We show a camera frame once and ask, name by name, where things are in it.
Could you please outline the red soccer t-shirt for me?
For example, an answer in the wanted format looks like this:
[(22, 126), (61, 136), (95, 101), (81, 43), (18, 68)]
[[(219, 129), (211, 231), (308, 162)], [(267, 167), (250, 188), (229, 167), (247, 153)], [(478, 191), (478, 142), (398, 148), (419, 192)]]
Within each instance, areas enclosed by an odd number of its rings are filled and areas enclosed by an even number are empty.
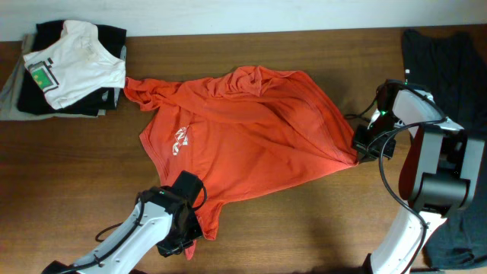
[(126, 79), (125, 96), (154, 113), (140, 140), (161, 184), (182, 171), (205, 186), (196, 216), (217, 237), (222, 208), (354, 167), (353, 131), (309, 75), (242, 66), (220, 78)]

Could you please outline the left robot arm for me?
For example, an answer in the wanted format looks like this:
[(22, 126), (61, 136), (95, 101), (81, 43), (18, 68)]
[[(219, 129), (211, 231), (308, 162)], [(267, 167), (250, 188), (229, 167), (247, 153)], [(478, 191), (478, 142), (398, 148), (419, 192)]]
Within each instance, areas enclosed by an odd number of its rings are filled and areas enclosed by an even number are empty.
[(97, 247), (69, 266), (54, 261), (43, 274), (129, 273), (152, 247), (164, 257), (183, 253), (203, 236), (195, 205), (200, 193), (207, 194), (203, 182), (187, 171), (171, 186), (139, 193), (130, 216)]

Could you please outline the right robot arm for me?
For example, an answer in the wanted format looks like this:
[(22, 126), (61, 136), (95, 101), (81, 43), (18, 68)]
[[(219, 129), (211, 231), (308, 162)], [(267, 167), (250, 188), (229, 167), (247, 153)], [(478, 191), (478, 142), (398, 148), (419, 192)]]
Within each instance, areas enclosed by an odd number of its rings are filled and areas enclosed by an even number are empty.
[[(361, 272), (410, 273), (430, 236), (473, 201), (485, 143), (450, 119), (424, 87), (387, 79), (371, 105), (376, 110), (357, 127), (352, 147), (361, 163), (378, 162), (385, 189), (400, 209)], [(394, 192), (384, 161), (393, 157), (401, 132), (409, 132), (412, 143)]]

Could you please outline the black unfolded shirt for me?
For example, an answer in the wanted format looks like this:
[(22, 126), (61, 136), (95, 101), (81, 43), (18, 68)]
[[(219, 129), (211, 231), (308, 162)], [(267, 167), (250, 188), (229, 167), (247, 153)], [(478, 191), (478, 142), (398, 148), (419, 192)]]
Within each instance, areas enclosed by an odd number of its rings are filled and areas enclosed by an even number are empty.
[[(402, 38), (408, 80), (429, 89), (436, 104), (467, 132), (486, 137), (486, 63), (470, 35), (433, 38), (407, 30)], [(475, 269), (486, 265), (486, 166), (480, 168), (472, 203), (447, 220), (425, 245), (436, 269)]]

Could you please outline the white folded t-shirt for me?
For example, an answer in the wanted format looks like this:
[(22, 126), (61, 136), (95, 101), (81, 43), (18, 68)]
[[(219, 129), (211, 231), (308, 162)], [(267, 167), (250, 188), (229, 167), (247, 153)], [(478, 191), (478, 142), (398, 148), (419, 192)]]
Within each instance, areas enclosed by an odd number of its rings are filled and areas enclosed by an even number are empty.
[(100, 88), (123, 88), (126, 61), (113, 56), (98, 40), (97, 24), (64, 21), (61, 37), (51, 46), (23, 56), (47, 103), (60, 110)]

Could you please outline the black folded t-shirt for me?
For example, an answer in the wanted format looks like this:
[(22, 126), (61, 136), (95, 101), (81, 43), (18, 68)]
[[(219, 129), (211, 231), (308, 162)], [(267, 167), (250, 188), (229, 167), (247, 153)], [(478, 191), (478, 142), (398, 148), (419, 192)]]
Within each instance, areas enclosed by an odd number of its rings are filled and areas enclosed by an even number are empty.
[[(37, 35), (33, 42), (33, 51), (46, 49), (60, 37), (64, 21), (49, 21), (37, 24)], [(121, 57), (126, 53), (126, 30), (118, 27), (98, 24), (98, 40), (113, 56)], [(83, 97), (76, 103), (60, 110), (54, 110), (46, 101), (42, 91), (33, 78), (26, 72), (21, 87), (17, 107), (20, 111), (34, 115), (65, 113), (96, 116), (99, 110), (115, 110), (120, 89), (100, 88)]]

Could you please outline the grey folded t-shirt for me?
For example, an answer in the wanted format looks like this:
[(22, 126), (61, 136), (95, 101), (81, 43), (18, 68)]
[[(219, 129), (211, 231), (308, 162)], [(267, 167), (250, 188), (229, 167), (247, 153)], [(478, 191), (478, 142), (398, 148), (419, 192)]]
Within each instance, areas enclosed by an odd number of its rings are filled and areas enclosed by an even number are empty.
[[(34, 39), (36, 34), (30, 33), (24, 35), (22, 40), (21, 53), (29, 53), (32, 50)], [(21, 86), (24, 80), (24, 60), (19, 57), (11, 75), (5, 82), (1, 91), (1, 121), (28, 121), (28, 120), (42, 120), (49, 119), (53, 117), (60, 118), (96, 118), (99, 116), (106, 115), (106, 110), (98, 110), (95, 116), (88, 116), (84, 114), (70, 114), (70, 113), (48, 113), (35, 115), (32, 113), (22, 112), (18, 109), (17, 103), (21, 94)], [(113, 90), (113, 95), (109, 95), (111, 91), (106, 91), (103, 93), (102, 98), (114, 99), (114, 106), (117, 107), (119, 94), (122, 89), (115, 88)]]

